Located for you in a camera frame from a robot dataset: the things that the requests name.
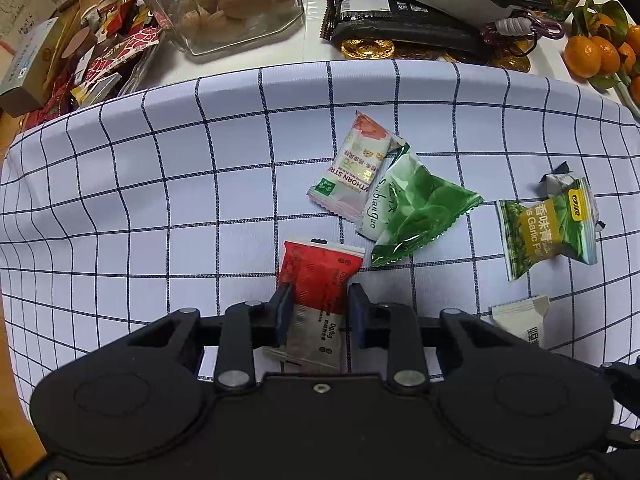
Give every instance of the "white table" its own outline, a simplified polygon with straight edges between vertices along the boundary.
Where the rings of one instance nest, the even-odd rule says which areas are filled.
[[[603,3],[608,0],[594,1]],[[303,0],[303,2],[306,10],[304,23],[300,19],[299,23],[295,23],[278,36],[276,41],[270,40],[262,46],[253,48],[245,46],[240,52],[232,54],[223,51],[220,54],[189,59],[172,44],[163,45],[143,81],[143,88],[261,66],[343,59],[340,51],[318,37],[326,0]],[[595,91],[587,82],[575,80],[569,74],[560,56],[565,43],[565,39],[541,38],[538,47],[529,55],[530,73],[562,81],[573,81],[590,91]],[[607,91],[606,95],[614,101],[620,101],[613,89]]]

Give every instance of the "green snack packet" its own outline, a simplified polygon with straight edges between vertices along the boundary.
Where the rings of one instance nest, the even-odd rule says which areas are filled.
[[[478,193],[429,173],[408,146],[396,156],[384,179],[388,206],[395,207],[395,212],[373,247],[374,267],[396,262],[435,240],[483,200]]]
[[[597,208],[584,177],[576,178],[570,186],[535,206],[498,200],[497,208],[510,282],[533,264],[558,254],[587,265],[597,263],[593,217]]]

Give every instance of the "white cord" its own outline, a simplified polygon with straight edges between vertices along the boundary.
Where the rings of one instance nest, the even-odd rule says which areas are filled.
[[[502,36],[527,36],[532,33],[531,20],[523,16],[498,20],[495,28]]]

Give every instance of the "red and white snack packet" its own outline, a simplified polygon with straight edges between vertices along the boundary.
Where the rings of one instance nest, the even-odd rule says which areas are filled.
[[[404,140],[376,121],[356,112],[353,126],[342,142],[334,163],[306,194],[311,200],[342,218],[360,224],[367,192],[386,152]]]
[[[296,287],[296,305],[280,348],[264,352],[305,371],[340,370],[340,326],[346,283],[362,265],[364,249],[343,244],[290,241],[278,280]]]

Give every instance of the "red snack bag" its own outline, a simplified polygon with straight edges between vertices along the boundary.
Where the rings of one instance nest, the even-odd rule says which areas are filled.
[[[266,352],[305,368],[339,370],[339,329],[346,305],[346,283],[360,269],[364,249],[289,240],[284,246],[278,280],[295,285],[296,306],[287,342]]]

